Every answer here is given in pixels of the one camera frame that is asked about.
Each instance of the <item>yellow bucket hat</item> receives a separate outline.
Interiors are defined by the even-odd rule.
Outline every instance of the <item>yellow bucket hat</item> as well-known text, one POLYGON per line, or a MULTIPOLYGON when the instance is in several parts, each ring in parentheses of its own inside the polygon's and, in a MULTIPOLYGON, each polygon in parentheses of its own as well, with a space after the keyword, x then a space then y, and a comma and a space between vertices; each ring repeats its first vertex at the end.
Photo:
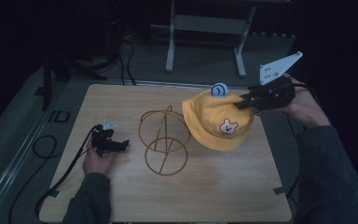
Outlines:
POLYGON ((234 103, 243 99, 231 93, 213 97, 204 91, 182 103, 186 125, 204 146, 229 151, 238 147, 249 134, 254 119, 252 108, 239 110, 234 103))

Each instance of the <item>metal stand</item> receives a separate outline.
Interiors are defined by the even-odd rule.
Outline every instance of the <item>metal stand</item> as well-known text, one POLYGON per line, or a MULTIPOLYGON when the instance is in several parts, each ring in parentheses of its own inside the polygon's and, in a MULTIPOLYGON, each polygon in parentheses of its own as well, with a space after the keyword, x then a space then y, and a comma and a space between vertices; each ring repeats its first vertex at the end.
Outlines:
POLYGON ((74 68, 78 69, 79 71, 81 71, 82 73, 86 74, 87 76, 93 79, 101 79, 101 80, 107 79, 107 77, 101 77, 100 75, 94 73, 88 67, 70 58, 68 55, 64 53, 55 52, 55 53, 46 54, 43 60, 43 74, 44 74, 44 79, 43 79, 44 103, 42 107, 43 111, 45 111, 48 108, 48 105, 51 102, 51 94, 52 94, 51 70, 55 72, 59 81, 68 81, 70 78, 70 75, 67 71, 67 66, 64 62, 72 65, 74 68))
POLYGON ((170 45, 168 46, 167 63, 165 70, 173 70, 173 55, 175 50, 174 32, 175 30, 188 30, 199 32, 211 32, 241 35, 240 44, 234 48, 234 56, 237 62, 238 75, 245 77, 245 66, 243 65, 242 50, 249 34, 252 20, 255 14, 255 7, 252 7, 247 20, 223 19, 211 17, 197 17, 175 14, 175 1, 171 1, 171 25, 170 25, 170 45))

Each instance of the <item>gray floor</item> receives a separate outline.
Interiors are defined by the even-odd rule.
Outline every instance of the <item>gray floor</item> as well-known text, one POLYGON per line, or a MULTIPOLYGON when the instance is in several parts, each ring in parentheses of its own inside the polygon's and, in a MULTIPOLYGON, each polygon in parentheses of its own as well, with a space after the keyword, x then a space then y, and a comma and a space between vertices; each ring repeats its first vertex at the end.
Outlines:
MULTIPOLYGON (((293 38, 286 37, 250 36, 242 54, 248 76, 242 78, 237 75, 233 49, 230 44, 227 44, 229 41, 224 42, 225 45, 219 46, 216 43, 196 45, 191 43, 191 40, 178 39, 173 72, 166 73, 164 71, 168 48, 166 37, 165 33, 158 33, 150 42, 142 41, 137 35, 127 37, 135 49, 131 58, 130 70, 138 84, 150 84, 148 83, 150 81, 172 83, 173 85, 178 85, 178 83, 180 85, 212 85, 216 82, 225 82, 230 88, 246 88, 257 83, 260 64, 284 57, 294 41, 293 38)), ((121 53, 124 62, 126 62, 131 55, 131 46, 123 44, 121 53)), ((54 135, 58 141, 56 153, 62 152, 88 86, 97 82, 120 83, 118 65, 98 73, 108 77, 108 80, 96 81, 75 71, 73 78, 68 83, 59 83, 54 80, 54 101, 48 111, 42 112, 40 109, 43 98, 34 95, 37 87, 42 85, 43 75, 42 70, 39 70, 24 83, 20 92, 1 116, 0 180, 6 180, 3 176, 7 175, 12 175, 15 178, 7 180, 7 186, 11 186, 11 188, 0 192, 0 223, 8 223, 9 209, 13 200, 28 178, 44 162, 43 159, 37 158, 32 151, 32 143, 36 137, 44 134, 54 135), (70 112, 68 122, 49 122, 48 118, 53 110, 70 112), (24 160, 20 164, 18 173, 6 174, 6 168, 21 151, 23 151, 24 160)), ((299 127, 297 123, 288 120, 281 114, 266 113, 261 119, 282 184, 288 188, 296 178, 298 166, 296 142, 292 128, 296 132, 299 127)), ((37 148, 40 148, 41 154, 47 155, 51 151, 52 142, 48 139, 42 140, 37 148)), ((34 215, 34 205, 42 193, 48 189, 58 162, 59 158, 48 161, 24 189, 14 206, 13 223, 41 223, 34 215)), ((291 200, 289 200, 289 204, 294 213, 295 205, 291 200)))

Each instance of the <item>cable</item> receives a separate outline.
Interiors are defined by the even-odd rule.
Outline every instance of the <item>cable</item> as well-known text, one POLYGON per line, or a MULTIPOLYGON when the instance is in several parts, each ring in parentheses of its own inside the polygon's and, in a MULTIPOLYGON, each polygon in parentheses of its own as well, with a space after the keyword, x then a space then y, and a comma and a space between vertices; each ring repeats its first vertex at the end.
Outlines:
POLYGON ((63 180, 65 180, 65 178, 71 173, 71 171, 74 168, 77 160, 84 154, 83 153, 83 147, 86 145, 86 143, 87 143, 92 131, 94 131, 94 129, 96 127, 97 126, 94 126, 89 130, 89 133, 87 134, 86 138, 84 139, 83 144, 81 145, 80 149, 76 153, 74 159, 72 160, 72 162, 69 165, 68 169, 66 170, 65 174, 63 174, 61 179, 52 188, 50 188, 42 197, 40 197, 39 201, 34 206, 34 214, 37 217, 39 217, 39 213, 40 213, 40 209, 42 208, 43 201, 45 201, 45 199, 50 195, 50 193, 55 191, 57 189, 57 187, 63 182, 63 180))
POLYGON ((89 151, 90 149, 92 149, 92 147, 88 147, 84 152, 82 152, 81 154, 80 154, 80 157, 81 156, 83 156, 87 151, 89 151))
MULTIPOLYGON (((295 87, 303 87, 303 88, 306 88, 309 92, 310 92, 310 95, 315 99, 315 102, 319 105, 319 100, 318 100, 318 96, 316 94, 316 90, 315 89, 312 89, 310 88, 308 85, 305 85, 305 84, 301 84, 301 83, 295 83, 293 84, 295 87)), ((287 116, 287 122, 289 123, 289 126, 290 126, 290 129, 292 130, 292 134, 293 136, 296 136, 296 133, 293 129, 293 126, 292 126, 292 122, 290 120, 290 117, 287 116)), ((298 185, 298 182, 299 182, 299 175, 297 175, 295 181, 293 182, 292 184, 292 187, 286 192, 286 198, 290 198, 292 200, 292 202, 295 204, 295 206, 298 206, 298 202, 293 198, 293 192, 295 191, 295 188, 296 186, 298 185)))
POLYGON ((108 69, 111 69, 112 67, 116 66, 117 64, 117 61, 118 61, 118 56, 117 57, 114 57, 113 55, 111 54, 108 54, 106 55, 106 61, 103 62, 103 63, 98 63, 98 64, 94 64, 94 65, 90 65, 90 66, 87 66, 89 69, 91 69, 92 71, 94 72, 103 72, 103 71, 106 71, 108 69))
POLYGON ((123 39, 123 43, 126 43, 126 44, 131 46, 131 54, 130 54, 130 58, 127 60, 127 65, 124 65, 123 58, 121 57, 121 54, 118 54, 118 59, 119 59, 119 61, 121 63, 121 66, 120 66, 120 68, 121 68, 121 82, 122 82, 123 85, 125 85, 124 72, 126 71, 128 76, 130 77, 132 86, 136 86, 136 81, 133 78, 133 76, 131 74, 131 71, 130 71, 130 61, 132 59, 132 55, 133 55, 133 52, 134 52, 134 47, 133 47, 133 44, 130 41, 127 41, 127 40, 123 39))
POLYGON ((34 179, 34 177, 36 176, 36 174, 42 169, 42 167, 46 164, 46 162, 49 160, 49 159, 53 159, 53 158, 57 158, 59 156, 61 156, 61 153, 60 154, 57 154, 57 155, 53 155, 53 153, 55 152, 55 150, 57 149, 57 139, 53 136, 53 135, 43 135, 43 136, 40 136, 38 137, 33 145, 33 152, 34 154, 39 157, 39 158, 43 158, 45 159, 43 161, 43 163, 36 169, 36 171, 31 175, 31 177, 25 182, 25 184, 22 186, 22 188, 20 189, 19 193, 17 193, 16 197, 14 198, 14 201, 13 203, 11 204, 10 208, 9 208, 9 212, 8 212, 8 223, 11 224, 12 223, 12 214, 13 214, 13 210, 14 210, 14 205, 16 204, 17 200, 20 198, 22 192, 25 190, 25 188, 28 186, 28 184, 31 182, 32 179, 34 179), (43 138, 51 138, 53 140, 53 143, 54 143, 54 146, 52 148, 52 150, 50 151, 50 153, 48 154, 48 156, 42 156, 40 155, 39 153, 36 152, 36 149, 35 149, 35 146, 36 146, 36 143, 38 143, 41 139, 43 138))

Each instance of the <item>dark background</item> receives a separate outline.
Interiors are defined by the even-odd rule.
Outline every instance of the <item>dark background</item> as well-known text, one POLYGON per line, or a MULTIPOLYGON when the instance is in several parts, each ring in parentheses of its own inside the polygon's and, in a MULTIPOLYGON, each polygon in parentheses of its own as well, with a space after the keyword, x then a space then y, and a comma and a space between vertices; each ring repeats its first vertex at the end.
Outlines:
MULTIPOLYGON (((170 1, 125 2, 100 1, 96 10, 107 4, 113 11, 111 21, 132 26, 145 38, 149 24, 169 24, 170 1)), ((231 6, 238 4, 232 8, 248 7, 242 1, 232 2, 231 6)), ((0 115, 28 76, 42 66, 44 55, 58 49, 74 59, 87 59, 90 49, 99 48, 90 45, 90 34, 98 32, 91 31, 92 24, 85 25, 84 19, 94 18, 92 12, 79 17, 85 6, 81 3, 90 2, 0 0, 0 115)), ((192 7, 178 9, 200 15, 236 15, 218 1, 206 6, 205 1, 192 1, 192 7)), ((304 57, 290 72, 316 89, 358 172, 358 1, 259 4, 251 31, 296 36, 289 53, 300 50, 304 57)), ((103 33, 101 40, 106 41, 103 33)))

